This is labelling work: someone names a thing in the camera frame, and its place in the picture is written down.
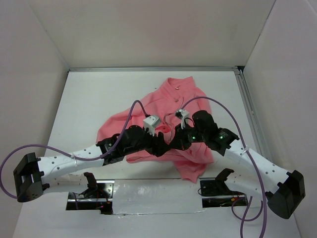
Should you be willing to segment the pink zip jacket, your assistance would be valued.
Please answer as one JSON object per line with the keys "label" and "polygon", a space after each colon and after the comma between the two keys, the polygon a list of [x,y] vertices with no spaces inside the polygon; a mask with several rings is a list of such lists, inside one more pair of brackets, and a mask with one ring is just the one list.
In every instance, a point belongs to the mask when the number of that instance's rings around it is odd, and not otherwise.
{"label": "pink zip jacket", "polygon": [[[161,119],[156,132],[163,133],[165,142],[170,143],[174,138],[175,127],[180,123],[174,114],[189,100],[192,102],[185,109],[190,114],[200,110],[211,113],[205,93],[196,86],[193,77],[168,78],[159,89],[141,99],[144,110],[136,105],[131,118],[128,118],[129,110],[111,116],[98,130],[97,141],[120,133],[124,124],[143,126],[144,112],[147,112]],[[172,162],[182,179],[196,183],[198,177],[206,171],[207,165],[213,163],[214,159],[211,150],[204,143],[193,143],[185,151],[173,149],[161,157],[156,157],[146,151],[139,151],[128,155],[126,161],[131,164],[147,161]]]}

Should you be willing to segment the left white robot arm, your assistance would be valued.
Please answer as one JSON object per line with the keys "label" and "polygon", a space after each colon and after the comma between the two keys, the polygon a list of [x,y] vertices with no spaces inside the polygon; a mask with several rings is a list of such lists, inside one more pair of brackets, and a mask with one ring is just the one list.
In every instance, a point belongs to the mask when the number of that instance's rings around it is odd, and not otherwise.
{"label": "left white robot arm", "polygon": [[123,160],[139,151],[160,157],[170,150],[163,133],[150,135],[148,129],[133,125],[122,134],[99,141],[95,145],[73,154],[37,157],[26,154],[13,171],[17,201],[29,202],[53,187],[53,180],[61,176],[92,167],[102,167]]}

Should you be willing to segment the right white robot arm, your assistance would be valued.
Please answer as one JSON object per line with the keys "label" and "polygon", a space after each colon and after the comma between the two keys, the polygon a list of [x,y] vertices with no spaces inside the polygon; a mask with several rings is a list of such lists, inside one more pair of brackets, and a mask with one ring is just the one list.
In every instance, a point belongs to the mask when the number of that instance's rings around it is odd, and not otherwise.
{"label": "right white robot arm", "polygon": [[205,110],[193,114],[193,126],[186,122],[188,111],[180,109],[175,116],[181,123],[175,128],[171,148],[186,150],[193,143],[204,143],[211,150],[245,167],[256,176],[250,178],[234,169],[223,169],[216,177],[216,189],[219,193],[240,191],[261,199],[277,216],[283,219],[291,217],[306,196],[304,176],[299,171],[290,172],[270,162],[244,145],[234,132],[218,127],[212,115]]}

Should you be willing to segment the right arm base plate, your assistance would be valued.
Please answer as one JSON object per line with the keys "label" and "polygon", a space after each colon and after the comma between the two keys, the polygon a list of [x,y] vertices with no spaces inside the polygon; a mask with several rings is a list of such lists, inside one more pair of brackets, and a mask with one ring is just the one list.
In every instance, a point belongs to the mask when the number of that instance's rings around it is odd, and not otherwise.
{"label": "right arm base plate", "polygon": [[214,178],[201,179],[197,192],[202,198],[203,208],[248,205],[245,194],[230,190],[224,183]]}

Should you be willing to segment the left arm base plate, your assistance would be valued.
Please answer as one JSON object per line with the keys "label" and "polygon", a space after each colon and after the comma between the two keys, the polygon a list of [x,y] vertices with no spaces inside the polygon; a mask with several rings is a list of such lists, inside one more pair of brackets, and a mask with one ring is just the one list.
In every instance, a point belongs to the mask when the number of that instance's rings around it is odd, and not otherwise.
{"label": "left arm base plate", "polygon": [[113,214],[112,199],[114,180],[97,180],[98,188],[87,193],[70,192],[67,198],[66,211],[98,210],[101,214]]}

